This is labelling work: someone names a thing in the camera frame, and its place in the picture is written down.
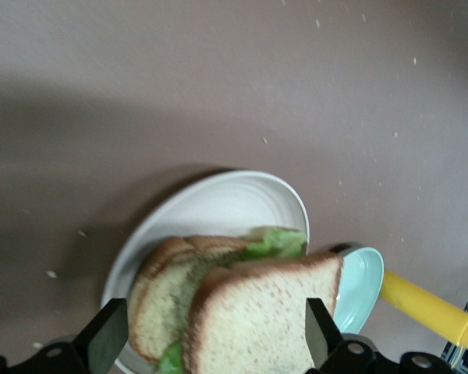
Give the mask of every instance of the white speck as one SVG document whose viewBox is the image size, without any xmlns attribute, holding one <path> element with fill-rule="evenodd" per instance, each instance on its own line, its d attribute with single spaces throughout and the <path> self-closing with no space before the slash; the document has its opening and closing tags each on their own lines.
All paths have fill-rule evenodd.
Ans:
<svg viewBox="0 0 468 374">
<path fill-rule="evenodd" d="M 49 270 L 47 272 L 47 275 L 52 279 L 57 279 L 57 276 L 58 276 L 57 272 L 55 272 L 54 270 Z"/>
</svg>

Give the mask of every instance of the yellow bottle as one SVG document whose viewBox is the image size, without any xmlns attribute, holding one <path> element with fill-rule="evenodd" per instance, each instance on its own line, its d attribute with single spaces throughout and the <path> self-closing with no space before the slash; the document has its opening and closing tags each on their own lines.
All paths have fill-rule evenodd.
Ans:
<svg viewBox="0 0 468 374">
<path fill-rule="evenodd" d="M 468 350 L 468 313 L 385 270 L 380 296 L 456 346 Z"/>
</svg>

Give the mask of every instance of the brown crust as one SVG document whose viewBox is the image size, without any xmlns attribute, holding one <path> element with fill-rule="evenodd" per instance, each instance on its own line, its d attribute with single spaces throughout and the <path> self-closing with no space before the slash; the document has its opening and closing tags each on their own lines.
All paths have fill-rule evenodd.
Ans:
<svg viewBox="0 0 468 374">
<path fill-rule="evenodd" d="M 197 361 L 195 351 L 202 343 L 201 328 L 206 318 L 207 304 L 218 293 L 226 287 L 231 287 L 235 282 L 248 276 L 263 276 L 274 270 L 293 272 L 301 271 L 303 268 L 312 266 L 324 266 L 328 260 L 339 261 L 339 272 L 333 285 L 335 295 L 338 294 L 339 280 L 342 275 L 343 257 L 333 252 L 312 254 L 299 259 L 260 259 L 254 261 L 234 263 L 230 269 L 216 268 L 208 272 L 201 282 L 187 317 L 187 324 L 183 338 L 183 366 L 186 374 L 197 372 Z M 336 300 L 329 311 L 334 314 Z"/>
<path fill-rule="evenodd" d="M 149 362 L 157 362 L 159 358 L 147 355 L 139 346 L 137 331 L 132 324 L 144 307 L 144 296 L 150 284 L 166 266 L 177 258 L 187 253 L 204 253 L 220 247 L 229 247 L 238 251 L 246 248 L 248 241 L 227 236 L 192 236 L 190 238 L 171 237 L 161 242 L 147 257 L 140 267 L 133 282 L 129 296 L 129 343 L 132 348 Z"/>
</svg>

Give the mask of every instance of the plate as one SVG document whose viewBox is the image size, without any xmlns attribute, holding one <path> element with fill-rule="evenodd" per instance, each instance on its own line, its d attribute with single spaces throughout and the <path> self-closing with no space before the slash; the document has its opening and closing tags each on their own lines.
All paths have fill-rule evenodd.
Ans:
<svg viewBox="0 0 468 374">
<path fill-rule="evenodd" d="M 345 261 L 334 321 L 341 333 L 359 333 L 380 294 L 383 258 L 378 250 L 359 245 L 337 252 Z"/>
<path fill-rule="evenodd" d="M 128 296 L 140 264 L 169 236 L 247 236 L 264 226 L 294 228 L 310 237 L 305 206 L 287 182 L 261 171 L 228 171 L 203 179 L 166 200 L 134 231 L 113 264 L 101 305 Z M 128 343 L 115 363 L 127 374 L 154 369 Z"/>
</svg>

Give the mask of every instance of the yellow squeeze bottle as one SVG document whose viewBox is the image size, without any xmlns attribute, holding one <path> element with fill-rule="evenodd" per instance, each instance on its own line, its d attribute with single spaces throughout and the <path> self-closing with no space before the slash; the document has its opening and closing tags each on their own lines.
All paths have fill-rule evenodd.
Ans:
<svg viewBox="0 0 468 374">
<path fill-rule="evenodd" d="M 385 270 L 380 296 L 455 346 L 468 350 L 468 313 Z"/>
</svg>

